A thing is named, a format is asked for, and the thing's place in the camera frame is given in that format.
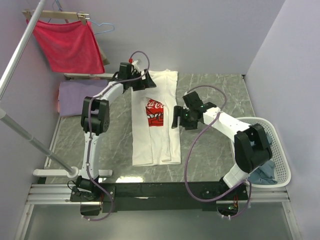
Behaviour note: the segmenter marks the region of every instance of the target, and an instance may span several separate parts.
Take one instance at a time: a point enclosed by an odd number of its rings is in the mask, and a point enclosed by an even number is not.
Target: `basket rim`
[[[261,188],[261,189],[270,189],[270,188],[285,187],[286,185],[288,185],[288,183],[291,181],[291,170],[290,170],[290,167],[289,167],[289,164],[288,164],[288,161],[287,161],[287,157],[286,157],[285,151],[284,151],[284,149],[282,147],[281,141],[279,139],[278,133],[277,133],[274,125],[270,121],[268,121],[268,120],[266,120],[266,119],[264,119],[262,117],[256,117],[256,116],[242,116],[242,117],[237,117],[236,119],[238,119],[238,120],[245,120],[245,119],[261,120],[262,122],[267,123],[272,128],[273,132],[275,133],[274,137],[279,143],[280,151],[283,152],[283,162],[284,162],[284,164],[286,166],[286,169],[287,169],[287,179],[282,183],[277,183],[277,184],[272,184],[272,185],[252,184],[252,187]]]

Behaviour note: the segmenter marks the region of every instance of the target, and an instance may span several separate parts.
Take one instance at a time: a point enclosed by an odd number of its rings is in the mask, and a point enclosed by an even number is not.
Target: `wooden hanger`
[[[26,19],[30,20],[34,10],[25,9],[22,11]],[[71,11],[47,11],[43,10],[40,18],[48,19],[68,19],[68,20],[80,20],[83,25],[87,24],[87,19],[90,19],[90,15],[84,12],[71,12]]]

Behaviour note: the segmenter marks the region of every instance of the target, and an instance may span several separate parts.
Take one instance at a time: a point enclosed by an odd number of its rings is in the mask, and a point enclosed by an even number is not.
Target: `red towel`
[[[91,22],[53,24],[38,21],[33,34],[53,72],[103,74],[105,68]]]

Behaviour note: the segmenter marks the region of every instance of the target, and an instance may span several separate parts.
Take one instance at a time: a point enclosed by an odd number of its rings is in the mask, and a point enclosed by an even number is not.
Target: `blue hanger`
[[[97,25],[97,26],[111,25],[111,26],[113,27],[113,29],[111,29],[111,30],[106,30],[106,31],[97,32],[97,33],[95,33],[94,35],[112,32],[112,31],[114,31],[114,30],[116,29],[116,28],[115,28],[115,25],[113,25],[112,23],[103,22],[103,23],[98,24],[98,23],[96,23],[95,21],[92,21],[92,20],[88,20],[88,21],[91,22],[91,23],[93,23],[93,24],[95,24],[95,25]]]

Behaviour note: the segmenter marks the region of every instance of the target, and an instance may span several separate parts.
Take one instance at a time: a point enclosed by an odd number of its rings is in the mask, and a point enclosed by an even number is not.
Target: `white cloth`
[[[133,166],[181,164],[180,131],[172,129],[177,71],[149,71],[156,84],[131,92]]]

